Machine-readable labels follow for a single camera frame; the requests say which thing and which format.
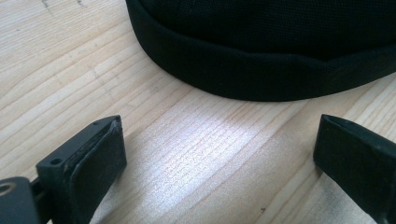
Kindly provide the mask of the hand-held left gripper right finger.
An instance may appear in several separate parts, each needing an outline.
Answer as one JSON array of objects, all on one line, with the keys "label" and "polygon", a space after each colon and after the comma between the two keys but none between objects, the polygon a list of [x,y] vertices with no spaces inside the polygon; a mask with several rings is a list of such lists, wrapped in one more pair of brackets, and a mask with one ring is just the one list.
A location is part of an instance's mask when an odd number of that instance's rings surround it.
[{"label": "hand-held left gripper right finger", "polygon": [[323,115],[313,160],[375,222],[396,224],[396,144],[347,119]]}]

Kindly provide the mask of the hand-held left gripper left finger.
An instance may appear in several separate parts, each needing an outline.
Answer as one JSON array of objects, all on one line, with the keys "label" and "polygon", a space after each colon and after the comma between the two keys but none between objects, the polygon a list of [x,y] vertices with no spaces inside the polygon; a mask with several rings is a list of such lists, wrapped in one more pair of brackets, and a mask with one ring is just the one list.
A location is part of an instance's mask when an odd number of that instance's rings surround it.
[{"label": "hand-held left gripper left finger", "polygon": [[53,224],[89,224],[127,165],[120,116],[99,119],[36,165]]}]

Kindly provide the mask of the black fabric hat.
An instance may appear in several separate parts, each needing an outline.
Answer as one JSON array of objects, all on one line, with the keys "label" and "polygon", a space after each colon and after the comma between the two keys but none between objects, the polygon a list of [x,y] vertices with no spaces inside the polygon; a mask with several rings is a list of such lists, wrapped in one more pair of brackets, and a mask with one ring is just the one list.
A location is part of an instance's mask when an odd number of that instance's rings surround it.
[{"label": "black fabric hat", "polygon": [[285,102],[396,72],[396,0],[125,0],[172,76],[223,97]]}]

